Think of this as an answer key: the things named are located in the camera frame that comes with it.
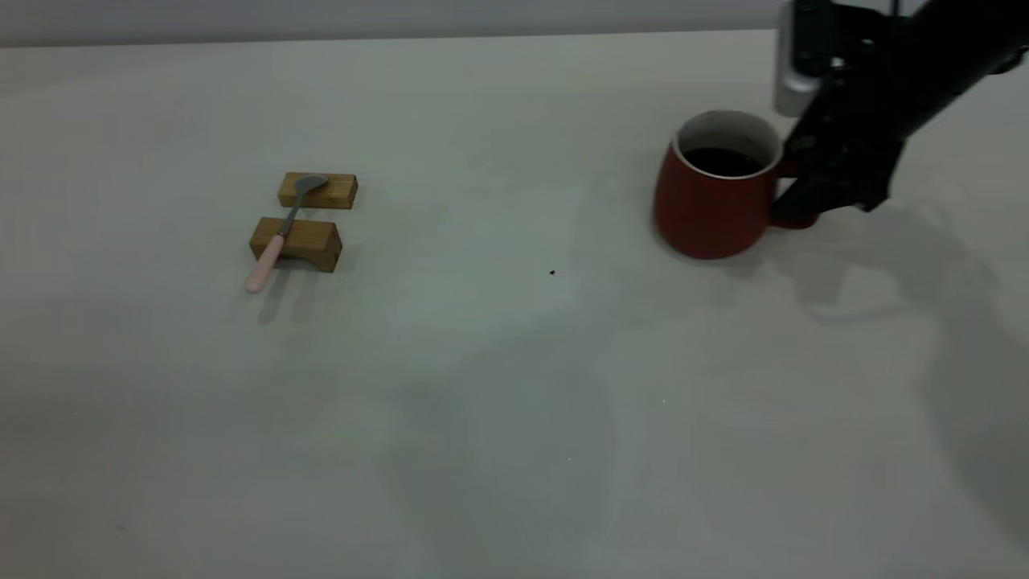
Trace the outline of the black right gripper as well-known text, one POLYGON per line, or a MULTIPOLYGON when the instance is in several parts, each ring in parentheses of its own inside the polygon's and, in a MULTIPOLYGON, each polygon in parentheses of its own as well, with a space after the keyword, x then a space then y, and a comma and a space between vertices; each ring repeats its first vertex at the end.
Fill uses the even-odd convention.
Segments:
POLYGON ((786 8, 784 115, 797 120, 779 166, 793 183, 769 206, 771 224, 808 228, 845 207, 871 212, 890 197, 904 142, 872 143, 850 153, 814 153, 835 124, 867 117, 884 103, 886 63, 918 10, 786 8))

